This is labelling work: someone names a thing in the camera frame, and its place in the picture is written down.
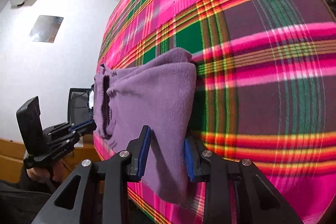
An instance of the purple fleece cloth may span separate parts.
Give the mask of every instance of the purple fleece cloth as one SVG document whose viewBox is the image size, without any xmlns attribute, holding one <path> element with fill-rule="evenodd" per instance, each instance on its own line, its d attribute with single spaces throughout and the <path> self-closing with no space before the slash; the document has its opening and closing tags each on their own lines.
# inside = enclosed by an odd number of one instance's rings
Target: purple fleece cloth
<svg viewBox="0 0 336 224">
<path fill-rule="evenodd" d="M 184 137 L 196 85 L 191 56 L 174 48 L 138 67 L 111 70 L 101 65 L 95 76 L 96 132 L 119 152 L 149 125 L 154 133 L 142 182 L 171 203 L 185 200 L 189 180 Z"/>
</svg>

